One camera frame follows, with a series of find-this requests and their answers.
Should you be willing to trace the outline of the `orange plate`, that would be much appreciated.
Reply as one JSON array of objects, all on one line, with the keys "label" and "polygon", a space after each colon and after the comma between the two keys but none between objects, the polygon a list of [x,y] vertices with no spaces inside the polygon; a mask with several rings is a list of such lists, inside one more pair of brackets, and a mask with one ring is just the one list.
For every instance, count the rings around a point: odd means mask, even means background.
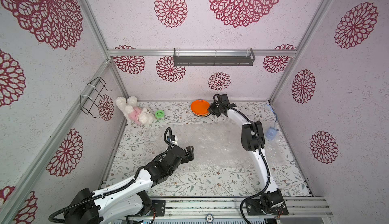
[{"label": "orange plate", "polygon": [[209,106],[210,106],[209,102],[202,99],[198,99],[191,104],[190,109],[194,114],[204,115],[210,113],[208,111]]}]

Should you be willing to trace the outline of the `clear bubble wrap sheet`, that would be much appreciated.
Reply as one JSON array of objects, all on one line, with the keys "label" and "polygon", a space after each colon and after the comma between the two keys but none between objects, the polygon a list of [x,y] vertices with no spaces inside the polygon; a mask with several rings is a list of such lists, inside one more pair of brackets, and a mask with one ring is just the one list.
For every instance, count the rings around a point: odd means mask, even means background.
[{"label": "clear bubble wrap sheet", "polygon": [[194,160],[182,163],[159,184],[155,195],[242,195],[265,185],[251,152],[241,145],[241,127],[232,121],[195,124],[157,122],[141,126],[134,134],[139,153],[133,154],[133,168],[144,166],[167,145],[163,134],[171,127],[181,148],[192,146]]}]

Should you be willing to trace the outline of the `yellow plate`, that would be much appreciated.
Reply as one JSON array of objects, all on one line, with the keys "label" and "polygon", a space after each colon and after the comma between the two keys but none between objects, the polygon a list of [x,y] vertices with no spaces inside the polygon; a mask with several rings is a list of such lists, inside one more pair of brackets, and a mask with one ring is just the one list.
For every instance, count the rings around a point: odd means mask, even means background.
[{"label": "yellow plate", "polygon": [[208,117],[209,115],[210,115],[210,113],[204,114],[204,115],[195,114],[196,117],[200,117],[200,118],[205,118],[205,117]]}]

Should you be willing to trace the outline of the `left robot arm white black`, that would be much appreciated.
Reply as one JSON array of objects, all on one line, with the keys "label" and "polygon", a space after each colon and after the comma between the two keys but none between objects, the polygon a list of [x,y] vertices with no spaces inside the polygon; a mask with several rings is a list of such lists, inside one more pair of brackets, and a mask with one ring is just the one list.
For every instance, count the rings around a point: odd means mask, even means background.
[{"label": "left robot arm white black", "polygon": [[48,220],[56,224],[107,224],[119,217],[148,214],[153,203],[148,191],[195,158],[194,148],[181,148],[170,127],[163,140],[167,149],[140,166],[133,176],[108,188],[79,191],[69,206],[54,212]]}]

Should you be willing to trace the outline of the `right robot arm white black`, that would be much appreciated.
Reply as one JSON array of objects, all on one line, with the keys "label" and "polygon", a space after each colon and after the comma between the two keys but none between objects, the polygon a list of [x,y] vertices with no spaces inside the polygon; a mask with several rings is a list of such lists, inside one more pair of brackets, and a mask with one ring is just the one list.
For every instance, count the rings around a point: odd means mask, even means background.
[{"label": "right robot arm white black", "polygon": [[288,214],[286,203],[281,190],[274,181],[265,154],[265,136],[262,123],[253,121],[237,109],[237,105],[230,103],[226,94],[215,94],[213,102],[208,108],[208,112],[216,117],[225,115],[241,127],[241,145],[249,152],[256,167],[257,175],[261,180],[260,191],[252,196],[246,197],[240,204],[240,214],[246,223],[250,221],[246,218],[243,207],[248,207],[249,201],[258,198],[256,206],[264,215],[275,215],[279,218],[283,214]]}]

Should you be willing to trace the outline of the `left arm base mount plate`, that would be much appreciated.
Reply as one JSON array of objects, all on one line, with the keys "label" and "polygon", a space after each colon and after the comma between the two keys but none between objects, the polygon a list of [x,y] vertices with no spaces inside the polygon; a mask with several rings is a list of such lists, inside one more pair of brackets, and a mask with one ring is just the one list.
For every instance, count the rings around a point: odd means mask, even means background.
[{"label": "left arm base mount plate", "polygon": [[148,217],[162,217],[165,215],[166,201],[165,200],[153,200],[152,206],[147,213]]}]

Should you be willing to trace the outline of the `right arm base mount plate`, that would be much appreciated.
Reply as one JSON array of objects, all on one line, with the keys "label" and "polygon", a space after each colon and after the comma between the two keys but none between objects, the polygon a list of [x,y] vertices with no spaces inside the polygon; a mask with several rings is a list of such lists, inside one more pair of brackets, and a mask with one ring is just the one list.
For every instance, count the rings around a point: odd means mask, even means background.
[{"label": "right arm base mount plate", "polygon": [[289,214],[285,202],[280,202],[278,204],[271,205],[269,203],[265,203],[265,201],[261,201],[260,199],[251,199],[246,202],[246,207],[249,216],[283,216]]}]

